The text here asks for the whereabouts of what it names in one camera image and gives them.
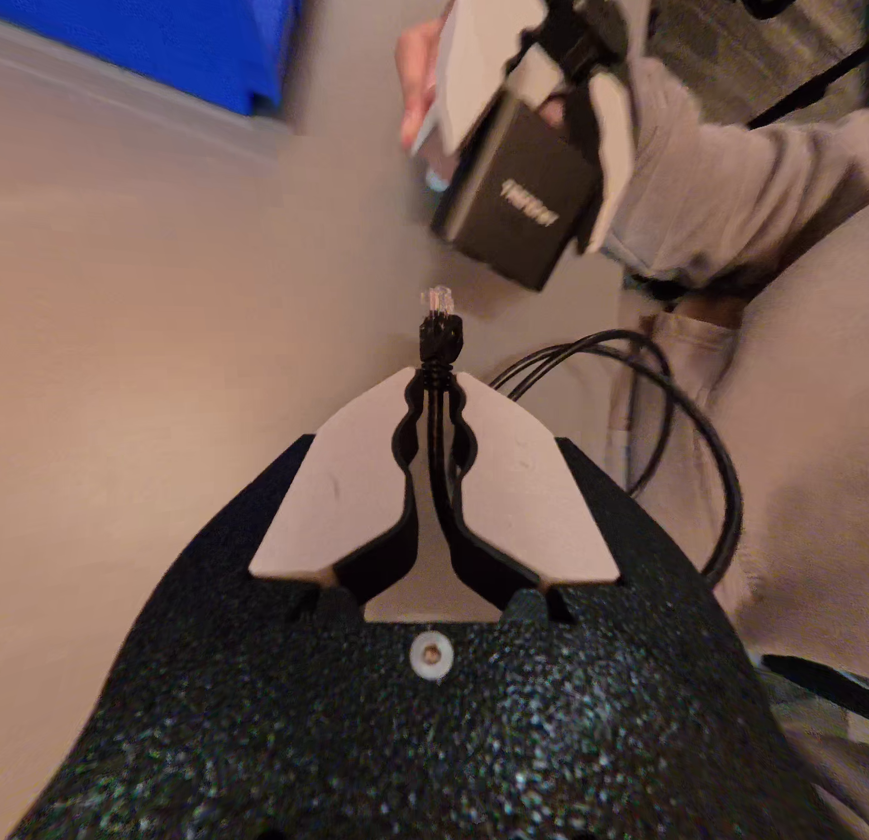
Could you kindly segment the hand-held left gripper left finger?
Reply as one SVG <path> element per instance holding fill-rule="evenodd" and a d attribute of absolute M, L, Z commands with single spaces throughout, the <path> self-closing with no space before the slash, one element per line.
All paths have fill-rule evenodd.
<path fill-rule="evenodd" d="M 342 588 L 365 606 L 415 566 L 419 370 L 354 398 L 315 433 L 249 573 Z"/>

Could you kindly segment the black ethernet splitter box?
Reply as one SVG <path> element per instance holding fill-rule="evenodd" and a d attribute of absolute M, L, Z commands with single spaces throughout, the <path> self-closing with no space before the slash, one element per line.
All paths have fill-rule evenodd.
<path fill-rule="evenodd" d="M 502 278 L 541 291 L 568 243 L 589 235 L 601 194 L 597 154 L 505 92 L 462 152 L 431 230 Z"/>

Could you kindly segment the blue plastic bin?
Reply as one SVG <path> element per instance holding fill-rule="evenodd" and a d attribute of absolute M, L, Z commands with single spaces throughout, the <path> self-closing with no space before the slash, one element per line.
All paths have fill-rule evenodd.
<path fill-rule="evenodd" d="M 303 0 L 1 0 L 2 20 L 239 115 L 282 101 Z"/>

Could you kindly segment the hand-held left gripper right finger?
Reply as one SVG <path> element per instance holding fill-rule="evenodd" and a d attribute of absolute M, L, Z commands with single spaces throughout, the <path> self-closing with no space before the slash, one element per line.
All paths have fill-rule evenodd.
<path fill-rule="evenodd" d="M 449 391 L 455 574 L 505 610 L 522 590 L 615 585 L 621 573 L 553 433 L 466 372 Z"/>

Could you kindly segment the person's right hand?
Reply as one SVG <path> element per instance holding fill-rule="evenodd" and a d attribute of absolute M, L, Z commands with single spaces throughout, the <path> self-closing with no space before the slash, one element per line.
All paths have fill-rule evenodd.
<path fill-rule="evenodd" d="M 397 39 L 395 62 L 403 106 L 399 142 L 406 152 L 412 149 L 434 102 L 440 34 L 453 3 L 450 0 L 438 17 L 407 27 Z"/>

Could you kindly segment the person's right forearm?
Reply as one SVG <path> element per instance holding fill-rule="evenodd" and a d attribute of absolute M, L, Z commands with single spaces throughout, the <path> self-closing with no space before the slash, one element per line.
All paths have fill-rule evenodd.
<path fill-rule="evenodd" d="M 630 66 L 635 170 L 602 254 L 699 291 L 761 283 L 867 208 L 868 112 L 750 130 L 708 123 L 656 58 Z"/>

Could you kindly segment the person's grey hoodie torso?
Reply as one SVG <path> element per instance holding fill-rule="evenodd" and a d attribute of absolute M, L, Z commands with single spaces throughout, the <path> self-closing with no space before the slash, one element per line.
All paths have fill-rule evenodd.
<path fill-rule="evenodd" d="M 744 525 L 715 594 L 748 650 L 867 677 L 867 208 L 761 283 L 652 333 L 733 458 Z"/>

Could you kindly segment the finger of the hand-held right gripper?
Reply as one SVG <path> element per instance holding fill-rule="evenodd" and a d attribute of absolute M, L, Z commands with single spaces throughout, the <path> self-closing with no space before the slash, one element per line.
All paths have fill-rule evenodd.
<path fill-rule="evenodd" d="M 546 0 L 454 0 L 435 66 L 433 128 L 445 155 L 459 155 L 502 85 L 532 109 L 563 85 L 541 43 L 522 49 L 523 34 L 553 16 Z"/>
<path fill-rule="evenodd" d="M 602 250 L 635 173 L 637 117 L 630 69 L 645 53 L 652 0 L 607 0 L 626 34 L 626 53 L 614 67 L 601 68 L 589 83 L 599 129 L 602 202 L 585 247 Z"/>

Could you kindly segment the grey desk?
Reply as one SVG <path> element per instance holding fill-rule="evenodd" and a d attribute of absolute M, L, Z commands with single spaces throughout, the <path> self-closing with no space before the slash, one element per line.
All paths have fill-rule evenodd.
<path fill-rule="evenodd" d="M 415 364 L 618 325 L 618 267 L 535 294 L 429 232 L 394 48 L 448 0 L 307 0 L 285 104 L 244 118 L 2 26 L 2 838 L 168 566 L 301 434 Z"/>

